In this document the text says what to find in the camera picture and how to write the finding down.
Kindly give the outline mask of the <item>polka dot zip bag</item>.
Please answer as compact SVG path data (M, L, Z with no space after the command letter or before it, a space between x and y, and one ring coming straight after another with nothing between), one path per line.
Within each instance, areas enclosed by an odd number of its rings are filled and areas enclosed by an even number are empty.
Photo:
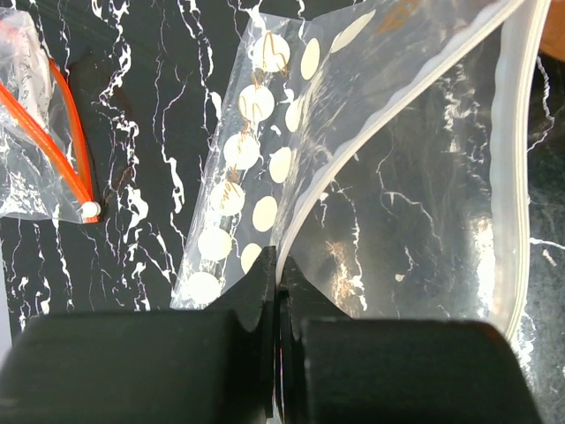
M348 316L488 322L512 340L530 261L527 120L547 1L255 11L203 172L175 309L271 246Z

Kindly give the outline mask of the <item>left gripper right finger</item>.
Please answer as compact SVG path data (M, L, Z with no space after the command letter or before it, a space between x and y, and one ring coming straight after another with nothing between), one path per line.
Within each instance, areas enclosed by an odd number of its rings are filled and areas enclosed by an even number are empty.
M469 320L354 319L287 260L277 407L286 423L539 423L506 338Z

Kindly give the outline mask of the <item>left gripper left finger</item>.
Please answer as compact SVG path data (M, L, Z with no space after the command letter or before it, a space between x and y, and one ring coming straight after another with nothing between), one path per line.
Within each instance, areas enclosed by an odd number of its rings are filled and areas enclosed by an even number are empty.
M273 414L275 265L201 310L51 314L1 370L4 423L264 423Z

